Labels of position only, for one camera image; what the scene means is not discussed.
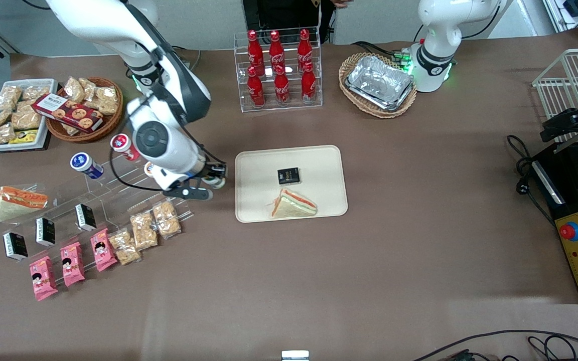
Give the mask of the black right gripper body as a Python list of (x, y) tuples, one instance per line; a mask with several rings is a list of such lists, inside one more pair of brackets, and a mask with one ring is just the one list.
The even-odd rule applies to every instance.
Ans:
[(189, 179), (191, 178), (204, 178), (204, 177), (215, 177), (216, 171), (214, 170), (215, 163), (198, 161), (189, 170)]

